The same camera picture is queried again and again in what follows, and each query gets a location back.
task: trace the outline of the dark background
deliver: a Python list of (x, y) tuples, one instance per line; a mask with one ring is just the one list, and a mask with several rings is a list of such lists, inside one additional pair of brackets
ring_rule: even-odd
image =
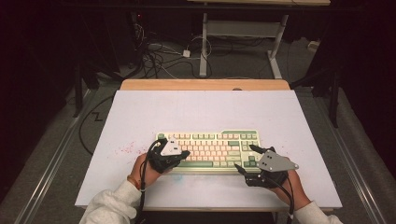
[[(332, 7), (364, 6), (365, 10), (332, 18), (290, 15), (284, 38), (289, 42), (302, 36), (321, 39), (308, 76), (330, 62), (342, 65), (341, 87), (395, 176), (391, 152), (396, 137), (396, 35), (391, 4), (386, 0), (332, 1)], [(61, 10), (50, 0), (1, 3), (1, 200), (46, 125), (66, 104), (65, 96), (74, 85), (78, 62), (89, 59), (103, 69), (117, 72), (121, 63), (136, 60), (133, 41), (129, 41), (134, 40), (134, 34), (123, 19), (126, 15), (96, 12), (82, 18)], [(146, 12), (142, 16), (149, 30), (171, 39), (188, 41), (191, 34), (198, 35), (202, 29), (202, 17), (196, 14)], [(235, 15), (238, 20), (238, 16), (246, 20), (258, 18)], [(122, 51), (112, 43), (129, 44), (123, 45)]]

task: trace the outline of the black cabinet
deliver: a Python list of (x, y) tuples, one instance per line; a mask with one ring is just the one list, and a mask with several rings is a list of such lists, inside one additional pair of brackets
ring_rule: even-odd
[(0, 146), (3, 200), (74, 82), (71, 48), (50, 1), (3, 1)]

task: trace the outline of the spacebar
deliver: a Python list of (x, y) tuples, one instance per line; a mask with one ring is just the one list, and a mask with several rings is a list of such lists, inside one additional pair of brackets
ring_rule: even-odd
[(213, 167), (213, 161), (181, 161), (179, 167)]

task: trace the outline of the wrist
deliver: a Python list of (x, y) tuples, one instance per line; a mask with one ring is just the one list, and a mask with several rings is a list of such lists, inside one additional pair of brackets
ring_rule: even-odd
[(128, 175), (127, 177), (126, 177), (126, 179), (131, 183), (131, 184), (133, 184), (137, 189), (141, 189), (142, 187), (141, 187), (141, 180), (140, 179), (137, 179), (136, 180), (136, 178), (134, 178), (132, 175)]
[(302, 195), (300, 197), (294, 198), (294, 211), (299, 210), (311, 203), (311, 200), (306, 197), (306, 195)]

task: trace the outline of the white paper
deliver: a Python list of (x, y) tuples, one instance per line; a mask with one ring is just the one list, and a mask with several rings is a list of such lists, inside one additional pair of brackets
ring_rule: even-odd
[[(116, 189), (156, 133), (223, 130), (257, 130), (262, 147), (299, 164), (311, 200), (342, 206), (294, 91), (118, 91), (76, 206)], [(148, 188), (145, 202), (147, 210), (286, 207), (271, 191), (249, 188), (241, 175), (165, 175)]]

